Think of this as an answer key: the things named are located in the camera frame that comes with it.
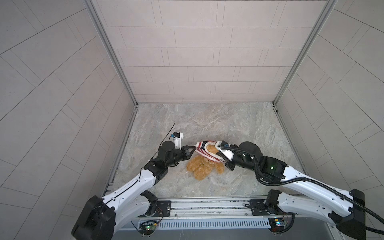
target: brown teddy bear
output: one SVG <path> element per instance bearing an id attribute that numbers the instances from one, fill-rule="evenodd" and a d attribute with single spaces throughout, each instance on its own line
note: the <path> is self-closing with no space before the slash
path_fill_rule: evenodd
<path id="1" fill-rule="evenodd" d="M 214 145 L 208 145 L 207 150 L 214 154 L 218 152 Z M 199 181 L 208 176 L 214 168 L 218 174 L 222 174 L 224 172 L 225 166 L 222 162 L 210 161 L 200 154 L 192 158 L 187 164 L 187 171 L 193 172 L 195 179 Z"/>

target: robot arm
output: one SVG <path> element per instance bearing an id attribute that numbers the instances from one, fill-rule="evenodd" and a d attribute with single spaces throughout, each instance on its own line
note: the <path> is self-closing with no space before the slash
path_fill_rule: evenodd
<path id="1" fill-rule="evenodd" d="M 265 201 L 269 213 L 299 213 L 311 216 L 332 225 L 342 233 L 366 239 L 364 193 L 353 189 L 341 190 L 316 181 L 285 162 L 264 156 L 260 148 L 251 142 L 239 146 L 219 141 L 216 148 L 225 157 L 225 165 L 233 170 L 235 166 L 255 171 L 256 179 L 267 186 L 285 186 L 312 199 L 291 196 L 278 190 L 270 190 Z"/>
<path id="2" fill-rule="evenodd" d="M 173 133 L 174 142 L 159 146 L 158 155 L 151 159 L 132 180 L 103 198 L 90 198 L 75 226 L 72 235 L 77 240 L 108 240 L 132 219 L 140 215 L 151 216 L 157 207 L 157 197 L 147 189 L 157 184 L 168 167 L 190 159 L 195 146 L 182 146 L 183 133 Z"/>

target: gray wall tile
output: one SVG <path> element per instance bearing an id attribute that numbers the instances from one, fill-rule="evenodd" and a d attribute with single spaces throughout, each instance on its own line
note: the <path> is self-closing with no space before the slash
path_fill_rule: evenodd
<path id="1" fill-rule="evenodd" d="M 333 10 L 321 29 L 320 35 L 338 49 L 343 50 L 361 25 L 362 22 Z"/>
<path id="2" fill-rule="evenodd" d="M 305 56 L 297 70 L 297 75 L 299 75 L 311 91 L 319 83 L 324 74 L 325 72 L 308 56 Z"/>
<path id="3" fill-rule="evenodd" d="M 170 66 L 213 65 L 213 48 L 168 48 L 167 50 Z"/>
<path id="4" fill-rule="evenodd" d="M 75 172 L 78 172 L 78 173 L 81 173 L 83 168 L 84 168 L 83 165 L 81 165 L 80 163 L 76 162 L 75 160 L 73 160 L 72 158 L 70 158 L 66 155 L 63 157 L 61 164 L 66 166 L 67 168 L 74 170 Z"/>
<path id="5" fill-rule="evenodd" d="M 324 1 L 287 1 L 277 26 L 312 27 L 324 4 Z"/>
<path id="6" fill-rule="evenodd" d="M 193 67 L 194 82 L 231 82 L 235 67 Z"/>
<path id="7" fill-rule="evenodd" d="M 279 47 L 301 48 L 304 45 L 311 29 L 312 28 L 287 28 Z"/>
<path id="8" fill-rule="evenodd" d="M 257 66 L 261 53 L 261 48 L 221 48 L 218 65 Z"/>
<path id="9" fill-rule="evenodd" d="M 314 161 L 327 153 L 323 143 L 313 130 L 303 112 L 300 113 L 293 122 Z"/>
<path id="10" fill-rule="evenodd" d="M 61 111 L 72 121 L 74 121 L 79 127 L 84 124 L 84 121 L 79 117 L 79 115 L 77 115 L 70 107 L 68 107 L 68 105 L 65 104 Z"/>
<path id="11" fill-rule="evenodd" d="M 71 96 L 54 74 L 35 88 L 0 121 L 0 159 L 18 164 Z"/>
<path id="12" fill-rule="evenodd" d="M 270 48 L 263 66 L 292 66 L 300 48 Z"/>
<path id="13" fill-rule="evenodd" d="M 232 34 L 232 28 L 175 28 L 178 48 L 229 48 Z"/>
<path id="14" fill-rule="evenodd" d="M 380 131 L 381 129 L 375 123 L 372 123 L 368 127 L 356 133 L 353 137 L 349 138 L 349 141 L 353 146 L 356 146 L 357 144 L 361 143 L 365 139 L 373 136 L 374 134 Z"/>
<path id="15" fill-rule="evenodd" d="M 85 121 L 106 88 L 95 70 L 69 99 L 67 105 Z"/>
<path id="16" fill-rule="evenodd" d="M 351 5 L 345 13 L 356 18 L 359 21 L 384 31 L 384 22 L 382 20 L 381 10 L 384 8 L 384 2 L 380 0 L 350 1 Z"/>
<path id="17" fill-rule="evenodd" d="M 304 82 L 297 87 L 293 97 L 296 99 L 311 124 L 314 124 L 325 113 L 323 106 Z"/>
<path id="18" fill-rule="evenodd" d="M 94 107 L 68 149 L 67 156 L 85 165 L 106 121 L 102 112 Z"/>
<path id="19" fill-rule="evenodd" d="M 291 135 L 296 130 L 296 126 L 293 123 L 291 116 L 288 114 L 288 111 L 286 110 L 282 101 L 277 103 L 277 108 L 279 109 L 279 113 L 284 120 L 284 124 L 288 130 L 288 133 Z"/>
<path id="20" fill-rule="evenodd" d="M 40 23 L 48 28 L 64 18 L 84 9 L 82 2 L 76 0 L 25 0 Z"/>
<path id="21" fill-rule="evenodd" d="M 93 184 L 97 178 L 97 174 L 100 171 L 106 154 L 107 151 L 96 143 L 87 163 L 84 166 L 79 180 L 77 181 L 71 196 L 68 199 L 68 204 L 76 207 L 84 207 L 85 203 L 88 201 L 88 196 L 91 193 Z"/>
<path id="22" fill-rule="evenodd" d="M 379 180 L 375 176 L 370 176 L 364 179 L 361 179 L 357 182 L 353 182 L 349 184 L 351 189 L 358 189 L 359 191 L 364 191 L 373 187 L 380 186 Z"/>
<path id="23" fill-rule="evenodd" d="M 100 134 L 100 138 L 104 140 L 106 144 L 111 145 L 113 136 L 119 126 L 122 115 L 123 110 L 116 104 Z"/>
<path id="24" fill-rule="evenodd" d="M 38 196 L 0 187 L 0 203 L 32 209 Z"/>
<path id="25" fill-rule="evenodd" d="M 124 114 L 121 118 L 118 129 L 116 130 L 115 136 L 113 137 L 114 141 L 116 141 L 119 144 L 119 146 L 121 146 L 121 144 L 122 144 L 123 137 L 126 133 L 129 120 L 131 119 L 133 109 L 134 109 L 133 102 L 130 101 L 127 108 L 124 111 Z"/>
<path id="26" fill-rule="evenodd" d="M 77 221 L 77 217 L 60 215 L 49 239 L 50 240 L 69 240 L 71 239 L 71 231 Z"/>
<path id="27" fill-rule="evenodd" d="M 159 1 L 163 26 L 216 26 L 215 1 Z"/>
<path id="28" fill-rule="evenodd" d="M 328 79 L 316 97 L 347 138 L 372 123 L 372 120 L 332 79 Z"/>
<path id="29" fill-rule="evenodd" d="M 331 118 L 316 129 L 316 133 L 347 183 L 373 175 L 367 164 Z"/>
<path id="30" fill-rule="evenodd" d="M 223 26 L 271 26 L 277 4 L 278 1 L 227 1 Z"/>
<path id="31" fill-rule="evenodd" d="M 112 64 L 111 59 L 106 57 L 101 63 L 100 63 L 100 68 L 103 71 L 105 77 L 107 78 L 108 82 L 110 83 L 112 79 L 116 75 L 116 70 Z"/>
<path id="32" fill-rule="evenodd" d="M 123 90 L 124 86 L 119 76 L 116 75 L 99 99 L 99 102 L 104 106 L 108 113 L 112 112 L 112 109 Z"/>
<path id="33" fill-rule="evenodd" d="M 96 44 L 90 41 L 56 69 L 55 74 L 72 93 L 75 93 L 102 60 Z"/>
<path id="34" fill-rule="evenodd" d="M 127 46 L 124 43 L 124 39 L 122 38 L 120 28 L 113 27 L 105 27 L 105 32 L 107 33 L 108 39 L 111 42 L 111 45 L 114 48 L 126 48 Z"/>
<path id="35" fill-rule="evenodd" d="M 39 78 L 45 79 L 80 47 L 68 24 L 61 21 L 13 47 L 12 51 Z"/>
<path id="36" fill-rule="evenodd" d="M 283 95 L 281 96 L 281 100 L 284 103 L 285 108 L 287 109 L 290 116 L 293 116 L 293 114 L 296 112 L 296 110 L 299 108 L 299 104 L 297 104 L 295 98 L 291 94 L 290 91 L 285 91 Z"/>
<path id="37" fill-rule="evenodd" d="M 384 81 L 384 33 L 370 28 L 356 46 L 349 53 L 349 56 L 365 67 L 376 77 Z"/>
<path id="38" fill-rule="evenodd" d="M 40 196 L 79 130 L 69 117 L 59 113 L 3 186 Z"/>
<path id="39" fill-rule="evenodd" d="M 239 82 L 272 82 L 279 67 L 241 67 Z"/>
<path id="40" fill-rule="evenodd" d="M 174 28 L 120 27 L 127 48 L 175 48 Z"/>
<path id="41" fill-rule="evenodd" d="M 30 211 L 23 207 L 0 204 L 0 225 L 4 229 L 0 232 L 0 238 L 14 239 Z"/>
<path id="42" fill-rule="evenodd" d="M 382 147 L 383 141 L 384 132 L 380 131 L 355 146 L 355 149 L 381 183 L 384 182 L 384 174 L 381 171 L 383 168 L 383 161 L 381 160 L 384 151 Z"/>
<path id="43" fill-rule="evenodd" d="M 28 7 L 28 5 L 25 3 L 24 0 L 12 0 L 12 1 L 17 6 L 17 8 L 22 12 L 22 14 L 25 16 L 25 18 L 28 20 L 28 22 L 33 26 L 33 28 L 37 32 L 44 30 L 44 27 L 39 22 L 37 17 L 33 14 L 33 12 Z"/>
<path id="44" fill-rule="evenodd" d="M 321 156 L 319 159 L 315 160 L 315 164 L 316 164 L 316 166 L 320 167 L 321 165 L 329 162 L 330 160 L 332 160 L 330 154 L 326 153 L 323 156 Z"/>
<path id="45" fill-rule="evenodd" d="M 80 213 L 82 210 L 83 210 L 82 207 L 76 207 L 76 206 L 65 204 L 65 207 L 64 207 L 63 211 L 61 212 L 61 214 L 78 218 L 80 216 Z"/>
<path id="46" fill-rule="evenodd" d="M 11 50 L 1 54 L 0 57 L 2 57 L 33 86 L 37 87 L 37 85 L 41 83 L 41 79 L 36 76 L 36 74 L 32 72 L 32 70 L 29 69 Z"/>
<path id="47" fill-rule="evenodd" d="M 122 67 L 128 82 L 148 82 L 143 67 Z"/>
<path id="48" fill-rule="evenodd" d="M 0 78 L 1 119 L 35 87 L 2 58 L 0 58 Z"/>
<path id="49" fill-rule="evenodd" d="M 72 15 L 71 19 L 73 20 L 74 24 L 76 25 L 76 28 L 79 30 L 81 36 L 83 37 L 86 43 L 97 36 L 97 31 L 93 26 L 93 23 L 88 15 L 87 10 L 84 9 Z"/>
<path id="50" fill-rule="evenodd" d="M 150 1 L 97 1 L 106 26 L 156 26 Z"/>
<path id="51" fill-rule="evenodd" d="M 306 173 L 315 179 L 322 179 L 323 177 L 321 176 L 318 168 L 316 167 L 310 153 L 308 152 L 308 149 L 306 148 L 303 140 L 300 137 L 300 134 L 298 131 L 293 132 L 291 135 L 292 141 L 294 146 L 297 149 L 297 152 L 299 156 L 302 159 L 302 162 L 304 164 Z"/>
<path id="52" fill-rule="evenodd" d="M 187 67 L 149 67 L 153 82 L 188 82 Z"/>
<path id="53" fill-rule="evenodd" d="M 48 239 L 78 178 L 59 165 L 15 239 Z"/>
<path id="54" fill-rule="evenodd" d="M 316 38 L 308 52 L 308 56 L 336 83 L 338 83 L 355 64 L 355 61 L 321 36 Z"/>
<path id="55" fill-rule="evenodd" d="M 101 197 L 104 194 L 104 190 L 108 181 L 108 176 L 111 171 L 112 165 L 119 151 L 120 144 L 115 140 L 112 141 L 111 147 L 109 148 L 107 155 L 101 165 L 100 171 L 97 174 L 96 181 L 92 187 L 90 195 Z"/>
<path id="56" fill-rule="evenodd" d="M 11 175 L 12 171 L 15 169 L 15 165 L 4 162 L 0 160 L 0 184 L 3 185 L 5 180 Z"/>
<path id="57" fill-rule="evenodd" d="M 11 0 L 0 5 L 0 53 L 36 34 L 36 30 Z"/>
<path id="58" fill-rule="evenodd" d="M 97 143 L 102 147 L 104 148 L 105 151 L 108 151 L 109 149 L 109 145 L 104 142 L 104 140 L 102 140 L 100 137 L 97 139 Z"/>
<path id="59" fill-rule="evenodd" d="M 160 48 L 119 48 L 119 53 L 125 67 L 164 66 Z"/>
<path id="60" fill-rule="evenodd" d="M 278 48 L 285 31 L 286 28 L 233 28 L 231 47 Z"/>

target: vent grille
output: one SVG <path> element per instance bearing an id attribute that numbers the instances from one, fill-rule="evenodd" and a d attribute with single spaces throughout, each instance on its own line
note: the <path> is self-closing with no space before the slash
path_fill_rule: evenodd
<path id="1" fill-rule="evenodd" d="M 159 230 L 271 228 L 268 219 L 170 219 L 157 226 Z"/>

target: wire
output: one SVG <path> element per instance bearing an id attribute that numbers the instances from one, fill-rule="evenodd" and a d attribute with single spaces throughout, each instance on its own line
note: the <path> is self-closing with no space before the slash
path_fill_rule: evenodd
<path id="1" fill-rule="evenodd" d="M 253 167 L 255 168 L 255 175 L 256 175 L 256 179 L 259 183 L 265 185 L 265 186 L 269 186 L 269 187 L 276 187 L 276 186 L 283 186 L 283 185 L 286 185 L 286 184 L 291 184 L 291 183 L 294 183 L 294 182 L 298 182 L 298 181 L 303 181 L 303 182 L 311 182 L 313 184 L 316 184 L 316 185 L 319 185 L 320 187 L 334 193 L 336 196 L 339 196 L 342 200 L 346 200 L 358 207 L 360 207 L 363 211 L 369 213 L 370 215 L 372 215 L 374 218 L 376 218 L 377 220 L 379 220 L 382 224 L 384 224 L 384 219 L 382 217 L 380 217 L 377 213 L 373 212 L 371 209 L 367 208 L 366 206 L 364 206 L 363 204 L 345 196 L 344 194 L 336 191 L 335 189 L 325 185 L 324 183 L 322 182 L 319 182 L 319 181 L 316 181 L 314 179 L 310 179 L 310 178 L 306 178 L 306 177 L 297 177 L 297 178 L 293 178 L 291 180 L 287 180 L 287 181 L 283 181 L 283 182 L 278 182 L 278 183 L 269 183 L 269 182 L 264 182 L 262 180 L 262 174 L 261 174 L 261 170 L 258 166 L 258 161 L 257 159 L 254 157 L 255 155 L 253 155 L 252 153 L 249 153 L 243 149 L 237 149 L 237 148 L 233 148 L 233 147 L 221 147 L 221 149 L 224 149 L 224 150 L 230 150 L 230 151 L 235 151 L 235 152 L 241 152 L 241 153 L 246 153 L 248 154 L 249 156 L 251 156 L 251 158 L 253 159 Z M 374 233 L 378 233 L 378 234 L 382 234 L 384 235 L 384 231 L 383 230 L 378 230 L 378 229 L 375 229 L 375 228 L 371 228 L 371 227 L 367 227 L 366 226 L 366 230 L 367 231 L 370 231 L 370 232 L 374 232 Z"/>
<path id="2" fill-rule="evenodd" d="M 137 229 L 137 227 L 133 224 L 133 222 L 131 221 L 132 225 L 135 227 L 136 231 L 141 235 L 141 232 L 139 232 L 139 230 Z"/>
<path id="3" fill-rule="evenodd" d="M 281 234 L 281 233 L 285 233 L 291 229 L 291 227 L 293 226 L 293 222 L 295 221 L 295 214 L 291 213 L 291 215 L 292 215 L 292 219 L 291 219 L 291 222 L 289 223 L 289 225 L 285 229 L 283 229 L 282 231 L 274 232 L 274 233 Z"/>

